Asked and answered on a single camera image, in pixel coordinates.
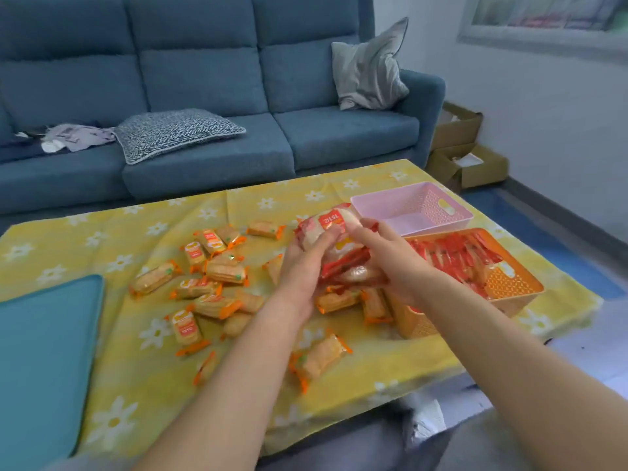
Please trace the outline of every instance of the blue mat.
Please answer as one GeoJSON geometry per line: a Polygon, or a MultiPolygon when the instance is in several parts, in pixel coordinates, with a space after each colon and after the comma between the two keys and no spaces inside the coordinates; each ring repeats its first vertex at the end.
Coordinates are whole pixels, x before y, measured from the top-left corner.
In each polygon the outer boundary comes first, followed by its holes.
{"type": "Polygon", "coordinates": [[[0,468],[35,471],[76,447],[104,280],[0,303],[0,468]]]}
{"type": "Polygon", "coordinates": [[[626,295],[620,286],[594,265],[536,226],[524,213],[502,198],[497,190],[495,187],[471,190],[462,193],[462,198],[603,299],[619,299],[626,295]]]}

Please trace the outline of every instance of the forearm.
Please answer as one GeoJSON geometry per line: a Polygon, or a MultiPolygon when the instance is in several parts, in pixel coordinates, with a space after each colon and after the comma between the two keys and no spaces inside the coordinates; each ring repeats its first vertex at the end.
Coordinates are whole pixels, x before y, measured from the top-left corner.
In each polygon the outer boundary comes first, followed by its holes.
{"type": "Polygon", "coordinates": [[[417,277],[417,304],[548,470],[619,469],[628,405],[498,309],[444,274],[417,277]]]}
{"type": "Polygon", "coordinates": [[[136,471],[252,470],[299,326],[284,296],[271,296],[136,471]]]}

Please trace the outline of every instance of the yellow tablecloth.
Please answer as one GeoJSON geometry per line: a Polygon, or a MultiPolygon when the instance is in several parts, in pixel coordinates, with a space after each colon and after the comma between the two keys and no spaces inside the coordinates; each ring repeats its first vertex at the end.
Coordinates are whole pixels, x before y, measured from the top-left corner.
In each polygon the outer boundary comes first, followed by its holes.
{"type": "MultiPolygon", "coordinates": [[[[167,299],[174,283],[136,301],[127,291],[135,276],[167,259],[184,262],[178,248],[201,227],[218,227],[229,222],[244,229],[252,219],[268,219],[294,227],[299,218],[349,201],[351,196],[421,181],[434,180],[410,162],[400,160],[22,223],[0,239],[0,277],[3,278],[0,300],[86,274],[96,273],[106,278],[106,297],[79,451],[137,455],[146,450],[194,395],[192,378],[210,350],[216,350],[221,357],[229,342],[219,342],[219,325],[201,320],[205,336],[216,346],[187,359],[177,358],[174,336],[162,319],[182,308],[181,303],[167,299]]],[[[517,317],[519,322],[537,335],[555,335],[588,323],[590,315],[602,303],[598,296],[482,213],[470,209],[475,219],[469,226],[488,229],[545,285],[546,292],[517,317]]],[[[281,253],[291,237],[287,234],[280,242],[249,237],[240,247],[246,256],[245,264],[251,267],[252,292],[268,295],[272,291],[271,281],[259,267],[281,253]]],[[[327,326],[346,340],[354,354],[318,379],[305,395],[300,394],[294,378],[286,376],[266,434],[265,453],[285,449],[337,421],[461,371],[440,337],[401,340],[391,326],[365,328],[358,308],[315,316],[303,330],[298,347],[308,347],[323,337],[327,326]]]]}

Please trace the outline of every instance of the blue floor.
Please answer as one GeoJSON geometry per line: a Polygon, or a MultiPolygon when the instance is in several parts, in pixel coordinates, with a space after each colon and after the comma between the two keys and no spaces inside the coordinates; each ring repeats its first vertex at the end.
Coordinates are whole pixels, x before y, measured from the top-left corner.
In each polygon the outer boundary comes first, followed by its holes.
{"type": "Polygon", "coordinates": [[[497,187],[475,189],[462,193],[462,198],[603,299],[619,299],[626,295],[620,286],[599,269],[536,226],[497,191],[497,187]]]}

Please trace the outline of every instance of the table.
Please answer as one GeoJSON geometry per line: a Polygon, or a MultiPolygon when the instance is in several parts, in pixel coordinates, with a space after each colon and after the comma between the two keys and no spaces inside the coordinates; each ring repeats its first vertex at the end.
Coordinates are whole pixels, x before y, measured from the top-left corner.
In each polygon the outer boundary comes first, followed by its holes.
{"type": "MultiPolygon", "coordinates": [[[[139,273],[174,258],[179,246],[201,227],[227,222],[244,228],[252,219],[295,227],[297,221],[349,201],[351,196],[421,181],[436,183],[406,160],[315,175],[277,183],[177,198],[115,210],[84,213],[13,226],[0,239],[0,300],[26,294],[86,274],[106,278],[91,389],[78,452],[113,451],[137,455],[157,438],[194,395],[192,379],[210,350],[224,355],[221,327],[200,320],[215,346],[180,359],[165,315],[183,308],[169,300],[165,286],[142,300],[127,291],[139,273]]],[[[449,190],[448,193],[463,201],[449,190]]],[[[540,337],[586,326],[602,300],[472,206],[469,227],[488,229],[544,285],[546,292],[516,317],[540,337]]],[[[249,237],[241,246],[251,266],[251,292],[268,295],[272,283],[260,265],[284,251],[279,242],[249,237]]],[[[387,324],[366,328],[359,307],[316,315],[298,339],[305,348],[331,327],[354,349],[300,394],[287,374],[266,433],[263,453],[283,450],[318,430],[397,397],[462,372],[439,336],[401,340],[387,324]]]]}

